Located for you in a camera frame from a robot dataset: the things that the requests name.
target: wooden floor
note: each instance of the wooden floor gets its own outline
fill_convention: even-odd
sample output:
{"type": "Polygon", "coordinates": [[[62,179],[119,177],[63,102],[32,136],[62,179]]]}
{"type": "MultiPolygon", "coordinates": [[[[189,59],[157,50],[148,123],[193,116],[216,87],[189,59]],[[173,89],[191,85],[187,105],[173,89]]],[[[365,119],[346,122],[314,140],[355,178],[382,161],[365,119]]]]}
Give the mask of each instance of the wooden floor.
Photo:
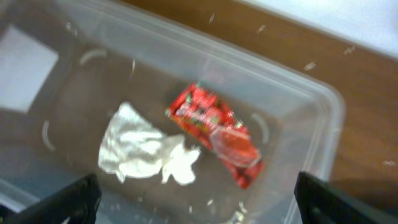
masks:
{"type": "Polygon", "coordinates": [[[398,61],[236,1],[125,1],[334,86],[346,119],[331,183],[398,208],[398,61]]]}

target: white label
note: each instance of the white label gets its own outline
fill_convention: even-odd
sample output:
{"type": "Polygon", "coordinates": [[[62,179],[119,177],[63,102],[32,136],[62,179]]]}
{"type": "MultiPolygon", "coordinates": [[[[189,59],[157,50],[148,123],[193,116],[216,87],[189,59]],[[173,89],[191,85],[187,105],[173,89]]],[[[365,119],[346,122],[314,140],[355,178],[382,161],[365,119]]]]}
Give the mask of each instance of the white label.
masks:
{"type": "Polygon", "coordinates": [[[58,54],[10,26],[0,40],[0,108],[27,113],[58,54]]]}

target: white wall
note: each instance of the white wall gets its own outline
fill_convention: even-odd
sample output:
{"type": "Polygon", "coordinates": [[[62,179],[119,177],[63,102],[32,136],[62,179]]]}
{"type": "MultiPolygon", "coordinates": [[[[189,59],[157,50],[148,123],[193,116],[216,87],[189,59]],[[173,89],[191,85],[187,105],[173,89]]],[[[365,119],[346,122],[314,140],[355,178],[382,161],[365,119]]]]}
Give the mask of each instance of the white wall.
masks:
{"type": "Polygon", "coordinates": [[[398,0],[242,0],[398,58],[398,0]]]}

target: red candy wrapper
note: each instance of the red candy wrapper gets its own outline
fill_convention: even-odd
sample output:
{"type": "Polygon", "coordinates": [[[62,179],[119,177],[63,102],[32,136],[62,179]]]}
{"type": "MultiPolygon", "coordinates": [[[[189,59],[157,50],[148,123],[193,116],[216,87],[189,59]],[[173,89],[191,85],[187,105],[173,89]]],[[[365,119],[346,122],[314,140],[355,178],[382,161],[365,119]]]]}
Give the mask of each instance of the red candy wrapper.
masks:
{"type": "Polygon", "coordinates": [[[264,167],[247,127],[234,117],[225,102],[197,83],[184,90],[166,113],[214,151],[243,189],[250,186],[264,167]]]}

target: plastic container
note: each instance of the plastic container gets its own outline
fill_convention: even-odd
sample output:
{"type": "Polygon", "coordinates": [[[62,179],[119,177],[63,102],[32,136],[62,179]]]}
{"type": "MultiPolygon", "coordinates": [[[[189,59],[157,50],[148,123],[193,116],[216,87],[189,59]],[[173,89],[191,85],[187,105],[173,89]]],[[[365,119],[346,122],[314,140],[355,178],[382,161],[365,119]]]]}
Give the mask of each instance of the plastic container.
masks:
{"type": "Polygon", "coordinates": [[[296,224],[298,172],[328,179],[344,106],[324,83],[121,3],[6,0],[0,16],[0,52],[15,65],[0,62],[0,86],[14,86],[0,91],[0,203],[14,210],[95,172],[98,223],[296,224]],[[267,162],[254,185],[240,189],[206,149],[193,166],[195,183],[184,187],[162,185],[160,175],[121,184],[98,167],[120,103],[179,134],[164,111],[194,81],[249,128],[267,162]]]}

